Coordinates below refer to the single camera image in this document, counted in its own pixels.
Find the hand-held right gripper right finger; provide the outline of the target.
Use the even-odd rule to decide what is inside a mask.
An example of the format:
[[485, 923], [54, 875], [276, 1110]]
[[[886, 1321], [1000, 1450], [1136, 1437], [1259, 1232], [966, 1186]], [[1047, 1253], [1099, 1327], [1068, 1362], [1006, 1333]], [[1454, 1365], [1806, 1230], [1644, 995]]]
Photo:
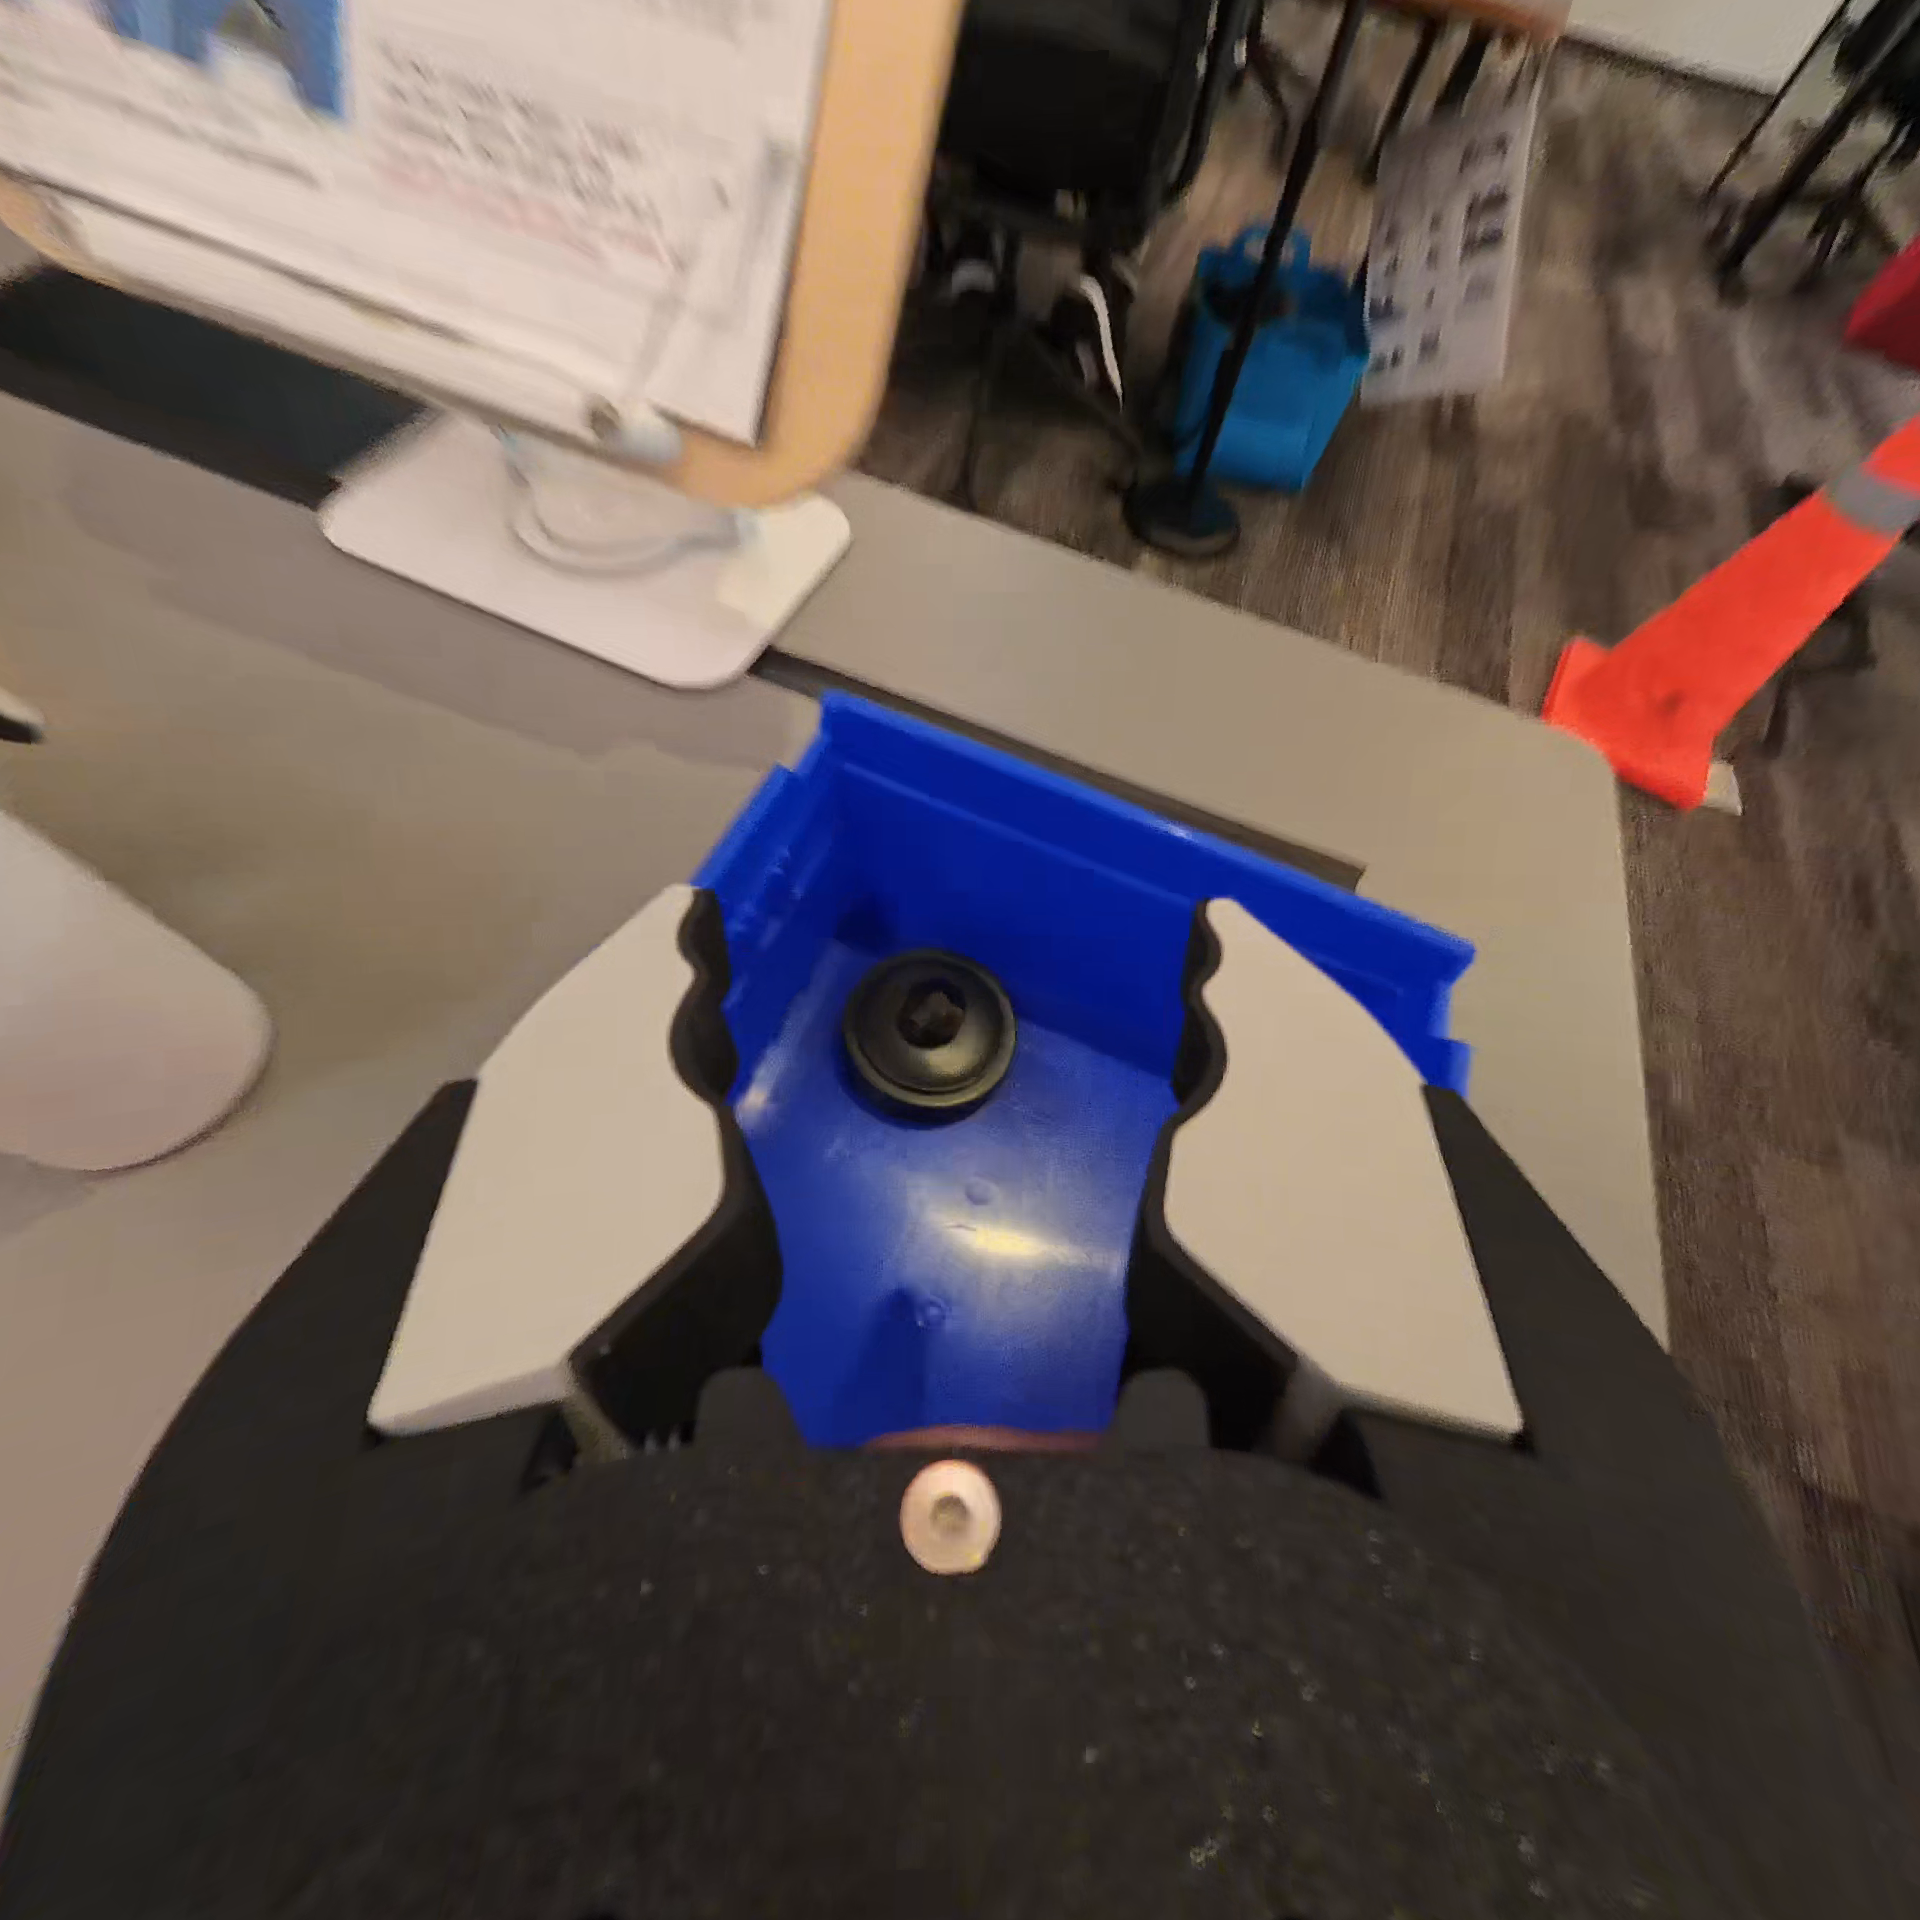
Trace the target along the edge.
[[1174, 1435], [1288, 1462], [1360, 1418], [1520, 1441], [1421, 1070], [1230, 898], [1194, 910], [1180, 1014], [1122, 1277], [1122, 1414], [1165, 1402]]

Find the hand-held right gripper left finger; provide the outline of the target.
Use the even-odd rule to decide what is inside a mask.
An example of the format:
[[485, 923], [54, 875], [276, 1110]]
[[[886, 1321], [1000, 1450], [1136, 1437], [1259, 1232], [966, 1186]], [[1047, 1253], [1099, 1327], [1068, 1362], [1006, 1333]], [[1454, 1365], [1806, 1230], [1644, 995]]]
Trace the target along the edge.
[[720, 900], [672, 884], [566, 971], [471, 1081], [369, 1402], [382, 1437], [562, 1406], [591, 1447], [699, 1423], [780, 1306], [732, 1112]]

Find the blue plastic bin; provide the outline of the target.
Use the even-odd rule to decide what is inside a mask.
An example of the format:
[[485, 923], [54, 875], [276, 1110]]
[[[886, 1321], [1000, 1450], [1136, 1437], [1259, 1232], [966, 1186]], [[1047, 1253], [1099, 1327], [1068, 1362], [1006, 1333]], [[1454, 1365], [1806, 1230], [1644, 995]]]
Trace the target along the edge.
[[[724, 913], [732, 1112], [780, 1242], [761, 1352], [823, 1447], [1109, 1419], [1199, 902], [1246, 906], [1425, 1081], [1470, 1083], [1460, 935], [850, 693], [823, 695], [809, 747], [695, 879]], [[1012, 1068], [971, 1116], [886, 1116], [846, 1078], [846, 996], [915, 948], [977, 962], [1012, 998]]]

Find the black bottle lid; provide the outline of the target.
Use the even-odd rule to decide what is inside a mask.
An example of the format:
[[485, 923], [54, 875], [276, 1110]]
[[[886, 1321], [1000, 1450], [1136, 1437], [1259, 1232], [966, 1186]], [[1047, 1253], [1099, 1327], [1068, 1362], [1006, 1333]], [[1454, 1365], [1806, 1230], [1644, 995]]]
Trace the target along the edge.
[[1000, 979], [940, 948], [879, 960], [840, 1012], [852, 1091], [912, 1122], [971, 1116], [1000, 1089], [1018, 1051], [1018, 1016]]

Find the white plastic bottle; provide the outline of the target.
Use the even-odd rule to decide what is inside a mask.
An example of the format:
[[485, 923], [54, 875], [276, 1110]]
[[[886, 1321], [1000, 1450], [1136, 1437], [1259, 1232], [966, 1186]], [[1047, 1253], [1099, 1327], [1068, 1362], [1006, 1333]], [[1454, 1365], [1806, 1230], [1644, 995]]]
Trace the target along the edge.
[[2, 1149], [71, 1172], [168, 1159], [253, 1091], [274, 1043], [237, 975], [83, 861], [2, 819]]

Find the orange traffic cone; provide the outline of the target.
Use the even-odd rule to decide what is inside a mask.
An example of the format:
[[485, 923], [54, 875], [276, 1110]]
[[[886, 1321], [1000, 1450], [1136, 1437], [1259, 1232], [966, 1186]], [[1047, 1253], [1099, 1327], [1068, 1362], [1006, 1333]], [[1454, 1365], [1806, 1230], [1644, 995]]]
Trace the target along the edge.
[[1908, 419], [1615, 645], [1570, 639], [1541, 722], [1642, 796], [1673, 809], [1707, 803], [1721, 734], [1916, 521], [1918, 419]]

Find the black pole stand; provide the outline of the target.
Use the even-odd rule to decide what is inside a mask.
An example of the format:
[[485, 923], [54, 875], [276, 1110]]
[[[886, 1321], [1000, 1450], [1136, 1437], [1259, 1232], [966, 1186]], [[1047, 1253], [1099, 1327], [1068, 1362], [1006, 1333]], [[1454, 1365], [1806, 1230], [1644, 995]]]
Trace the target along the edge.
[[1159, 475], [1141, 475], [1122, 496], [1126, 527], [1157, 552], [1182, 560], [1213, 560], [1228, 552], [1238, 541], [1236, 508], [1213, 487], [1211, 461], [1246, 357], [1259, 330], [1261, 311], [1275, 288], [1296, 214], [1321, 154], [1327, 123], [1338, 106], [1367, 9], [1365, 2], [1346, 2], [1340, 8], [1321, 79], [1292, 137], [1253, 280], [1240, 299], [1234, 328], [1217, 365], [1207, 413], [1188, 471], [1166, 469]]

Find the printed cardboard box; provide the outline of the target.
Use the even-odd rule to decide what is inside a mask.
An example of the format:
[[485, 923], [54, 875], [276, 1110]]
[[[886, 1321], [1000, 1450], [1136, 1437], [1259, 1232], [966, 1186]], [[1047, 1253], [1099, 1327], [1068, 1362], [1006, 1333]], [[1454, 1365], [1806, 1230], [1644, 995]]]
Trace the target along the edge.
[[1358, 402], [1477, 398], [1508, 365], [1543, 64], [1398, 133], [1379, 164]]

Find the printed instruction sheet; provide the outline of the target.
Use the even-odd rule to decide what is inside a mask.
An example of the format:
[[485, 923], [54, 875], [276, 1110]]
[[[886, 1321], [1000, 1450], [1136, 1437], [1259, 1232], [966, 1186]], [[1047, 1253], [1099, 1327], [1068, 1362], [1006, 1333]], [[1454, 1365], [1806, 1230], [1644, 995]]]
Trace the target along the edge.
[[832, 4], [4, 4], [4, 176], [172, 299], [755, 444]]

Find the red bag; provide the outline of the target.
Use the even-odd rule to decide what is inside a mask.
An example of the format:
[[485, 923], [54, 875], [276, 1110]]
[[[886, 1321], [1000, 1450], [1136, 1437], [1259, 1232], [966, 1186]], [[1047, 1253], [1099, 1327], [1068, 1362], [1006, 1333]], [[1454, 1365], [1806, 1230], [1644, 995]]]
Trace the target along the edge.
[[1912, 237], [1877, 270], [1852, 303], [1843, 342], [1912, 375], [1918, 355], [1920, 241]]

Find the black office chair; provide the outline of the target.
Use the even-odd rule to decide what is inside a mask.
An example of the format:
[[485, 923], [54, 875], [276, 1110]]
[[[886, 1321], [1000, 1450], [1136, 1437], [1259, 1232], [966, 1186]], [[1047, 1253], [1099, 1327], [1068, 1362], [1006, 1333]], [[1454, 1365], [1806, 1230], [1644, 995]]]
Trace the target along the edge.
[[946, 305], [1016, 291], [1043, 234], [1076, 264], [1041, 324], [1078, 386], [1124, 400], [1139, 261], [1203, 156], [1246, 4], [966, 4], [919, 276]]

